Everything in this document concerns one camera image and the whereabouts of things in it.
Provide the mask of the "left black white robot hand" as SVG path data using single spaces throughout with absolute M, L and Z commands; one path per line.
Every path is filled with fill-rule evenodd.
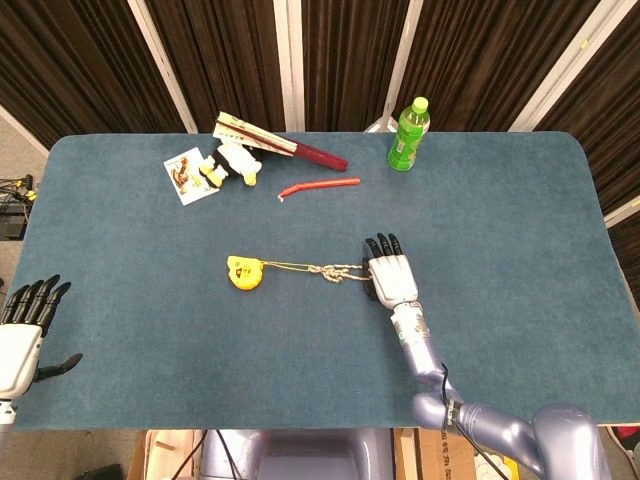
M 81 353 L 52 366 L 39 365 L 43 341 L 63 296 L 71 288 L 55 274 L 25 284 L 8 295 L 1 309 L 1 400 L 23 396 L 32 384 L 63 375 L 83 358 Z

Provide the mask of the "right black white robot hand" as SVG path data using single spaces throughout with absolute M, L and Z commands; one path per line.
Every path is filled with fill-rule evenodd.
M 389 233 L 368 237 L 364 244 L 370 255 L 364 259 L 378 301 L 393 310 L 400 304 L 418 300 L 418 288 L 407 256 L 398 238 Z

